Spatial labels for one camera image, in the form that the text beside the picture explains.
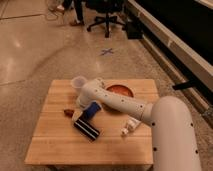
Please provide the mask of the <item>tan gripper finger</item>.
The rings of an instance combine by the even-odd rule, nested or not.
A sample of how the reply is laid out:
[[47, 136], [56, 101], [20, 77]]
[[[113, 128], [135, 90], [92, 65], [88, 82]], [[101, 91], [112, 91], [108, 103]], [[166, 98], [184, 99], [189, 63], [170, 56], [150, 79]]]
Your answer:
[[82, 113], [83, 111], [80, 109], [75, 110], [72, 116], [72, 121], [75, 122], [76, 120], [78, 120], [78, 118], [82, 115]]

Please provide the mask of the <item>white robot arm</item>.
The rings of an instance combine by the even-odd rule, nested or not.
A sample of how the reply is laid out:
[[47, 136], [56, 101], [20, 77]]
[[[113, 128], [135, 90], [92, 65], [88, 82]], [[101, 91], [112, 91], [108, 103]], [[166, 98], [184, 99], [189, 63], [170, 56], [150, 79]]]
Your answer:
[[81, 109], [100, 101], [151, 127], [154, 171], [202, 171], [192, 116], [181, 99], [164, 96], [151, 103], [120, 95], [107, 91], [102, 78], [78, 76], [71, 86]]

